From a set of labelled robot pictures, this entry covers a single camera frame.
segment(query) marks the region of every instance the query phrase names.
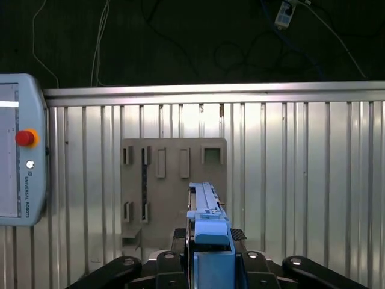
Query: bolt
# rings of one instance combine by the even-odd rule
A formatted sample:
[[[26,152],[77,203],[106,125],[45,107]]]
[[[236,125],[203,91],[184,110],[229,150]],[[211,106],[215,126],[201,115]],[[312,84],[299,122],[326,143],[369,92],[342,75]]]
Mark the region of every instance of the bolt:
[[[167,253],[164,255],[164,258],[166,258],[166,259],[172,259],[172,258],[174,258],[174,254],[171,253],[171,252],[167,252]]]
[[[124,266],[131,266],[131,265],[134,265],[134,261],[133,261],[133,259],[131,259],[131,258],[125,259],[124,262],[123,262],[123,265],[124,265]]]
[[[255,259],[258,257],[258,254],[256,252],[249,252],[247,254],[251,259]]]
[[[290,262],[293,263],[294,265],[297,265],[297,266],[301,265],[301,263],[302,263],[302,261],[300,259],[296,259],[296,258],[291,259]]]

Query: metal panel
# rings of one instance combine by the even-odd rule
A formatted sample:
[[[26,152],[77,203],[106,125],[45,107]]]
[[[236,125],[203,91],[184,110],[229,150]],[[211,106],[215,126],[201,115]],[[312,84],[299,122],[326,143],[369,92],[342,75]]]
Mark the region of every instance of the metal panel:
[[[46,91],[47,210],[32,229],[0,228],[0,289],[63,288],[121,254],[120,140],[138,137],[224,137],[226,208],[249,249],[277,262],[305,255],[383,288],[384,90],[342,82]]]

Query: red emergency stop button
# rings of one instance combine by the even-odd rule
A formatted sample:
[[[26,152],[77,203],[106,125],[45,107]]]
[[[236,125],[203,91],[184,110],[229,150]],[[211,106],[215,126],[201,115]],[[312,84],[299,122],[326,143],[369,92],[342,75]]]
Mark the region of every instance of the red emergency stop button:
[[[15,140],[19,146],[31,146],[35,142],[35,135],[31,131],[19,131]]]

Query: wire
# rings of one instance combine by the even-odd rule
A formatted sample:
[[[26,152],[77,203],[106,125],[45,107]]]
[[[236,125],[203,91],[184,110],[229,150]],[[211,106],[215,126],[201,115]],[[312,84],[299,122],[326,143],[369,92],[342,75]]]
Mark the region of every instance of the wire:
[[[100,84],[101,86],[106,86],[102,84],[99,80],[99,72],[100,72],[100,43],[103,38],[104,30],[106,28],[106,23],[108,19],[108,14],[109,14],[109,2],[111,0],[106,0],[106,3],[104,5],[102,14],[100,15],[100,21],[99,21],[99,29],[97,32],[97,38],[96,38],[96,47],[95,47],[95,52],[94,52],[94,57],[93,57],[93,62],[92,62],[92,69],[91,69],[91,82],[90,82],[90,87],[93,86],[93,80],[94,80],[94,75],[96,76],[96,86]]]
[[[380,35],[384,34],[384,32],[381,32],[381,30],[383,30],[383,28],[385,28],[385,20],[383,20],[382,23],[380,24],[380,26],[378,26],[378,28],[375,30],[375,32],[373,32],[371,34],[346,33],[346,32],[338,31],[338,29],[336,28],[336,26],[335,26],[335,24],[333,22],[332,16],[330,15],[330,13],[324,7],[318,5],[318,4],[314,3],[314,2],[311,3],[311,7],[315,7],[317,9],[320,9],[322,12],[324,12],[325,15],[329,19],[330,27],[332,27],[332,29],[336,33],[338,33],[340,36],[372,39],[374,37],[377,37],[377,36],[380,36]]]
[[[298,49],[297,47],[295,47],[284,35],[282,35],[280,33],[280,31],[276,28],[270,14],[269,14],[269,11],[267,9],[267,6],[264,2],[264,0],[260,0],[260,3],[262,5],[262,9],[263,9],[263,12],[265,13],[265,16],[266,18],[268,19],[269,21],[269,24],[271,26],[271,29],[277,34],[277,36],[292,50],[294,50],[295,52],[297,53],[301,53],[303,54],[313,65],[314,67],[316,68],[317,72],[318,72],[318,75],[319,77],[322,79],[322,80],[325,80],[325,76],[324,76],[324,73],[322,71],[322,69],[320,68],[320,66],[317,64],[317,62],[312,58],[310,57],[307,53],[301,51],[300,49]]]
[[[155,3],[154,7],[152,8],[152,11],[150,13],[150,16],[149,18],[145,17],[144,15],[144,8],[143,8],[143,0],[140,1],[140,8],[141,8],[141,13],[142,13],[142,17],[145,21],[145,23],[147,24],[147,26],[155,33],[157,34],[158,36],[160,36],[160,38],[163,38],[163,39],[166,39],[167,41],[171,42],[172,44],[174,44],[175,46],[177,46],[180,51],[182,51],[182,53],[186,56],[186,59],[188,61],[188,64],[189,66],[191,67],[192,71],[194,72],[195,76],[196,77],[199,77],[199,73],[197,71],[197,69],[194,67],[193,65],[193,61],[191,60],[191,58],[188,56],[188,53],[187,51],[183,48],[182,45],[180,45],[177,41],[173,40],[171,37],[169,36],[166,36],[165,34],[163,33],[160,33],[158,30],[155,29],[154,26],[151,25],[150,21],[154,18],[155,16],[155,13],[160,5],[160,2],[161,0],[157,0],[157,2]]]
[[[43,3],[42,3],[42,6],[40,6],[40,8],[37,10],[37,12],[35,13],[34,17],[32,18],[32,55],[33,57],[37,60],[37,62],[40,63],[41,66],[43,66],[45,68],[45,70],[47,70],[49,72],[49,74],[51,74],[54,78],[55,78],[55,81],[56,81],[56,87],[59,88],[59,79],[57,78],[57,76],[39,59],[39,57],[36,56],[36,52],[35,52],[35,20],[36,20],[36,17],[39,15],[39,13],[42,11],[42,9],[45,7],[47,3],[47,0],[44,0]]]
[[[358,50],[361,50],[361,49],[362,49],[361,46],[358,46],[355,49],[350,49],[350,51],[356,51],[356,50],[358,51]],[[319,63],[324,66],[324,65],[326,65],[328,63],[334,62],[335,60],[337,60],[340,57],[345,56],[346,54],[347,54],[347,51],[343,50],[343,52],[338,53],[338,54],[336,54],[336,55],[334,55],[334,56],[332,56],[332,57],[330,57],[330,58],[328,58],[328,59],[326,59],[324,61],[320,61]],[[305,67],[304,68],[304,72],[306,72],[307,70],[309,70],[311,68],[313,68],[313,66]]]
[[[263,70],[263,72],[269,72],[269,71],[273,70],[274,68],[272,69],[272,68],[267,68],[267,67],[260,67],[257,64],[253,64],[253,63],[249,62],[250,54],[252,52],[252,49],[253,49],[254,45],[262,37],[267,36],[269,34],[271,34],[273,36],[276,36],[275,33],[273,33],[271,30],[267,30],[267,31],[264,31],[262,33],[257,34],[252,39],[252,41],[250,42],[250,45],[247,48],[246,53],[243,51],[243,49],[237,43],[234,43],[234,42],[231,42],[231,41],[224,41],[224,42],[220,43],[214,49],[213,54],[212,54],[214,65],[224,72],[224,76],[227,76],[231,71],[237,70],[239,68],[243,68],[243,77],[244,78],[246,77],[246,70],[248,68],[254,68],[254,69]],[[280,59],[280,55],[282,55],[282,53],[283,53],[283,43],[282,43],[280,38],[277,37],[277,39],[280,42],[280,52],[279,52],[279,58],[278,58],[278,60],[279,60]],[[221,64],[220,60],[219,60],[219,57],[218,57],[218,54],[221,51],[221,48],[223,48],[225,46],[234,47],[239,52],[241,60],[237,61],[236,63],[230,64],[227,67],[225,67],[225,65]]]
[[[334,36],[337,37],[338,41],[340,41],[341,45],[345,48],[346,52],[350,56],[351,60],[353,61],[354,65],[356,65],[357,70],[360,72],[361,76],[364,77],[364,79],[367,79],[366,75],[363,73],[361,70],[361,67],[359,64],[356,62],[356,59],[353,57],[352,53],[350,53],[349,49],[347,48],[345,42],[338,36],[338,34],[321,18],[318,16],[318,14],[307,4],[299,2],[300,5],[305,6],[307,9],[309,9],[310,12],[314,14],[315,17],[318,18],[319,21],[321,21],[322,24],[324,24],[330,31],[331,33],[334,34]]]

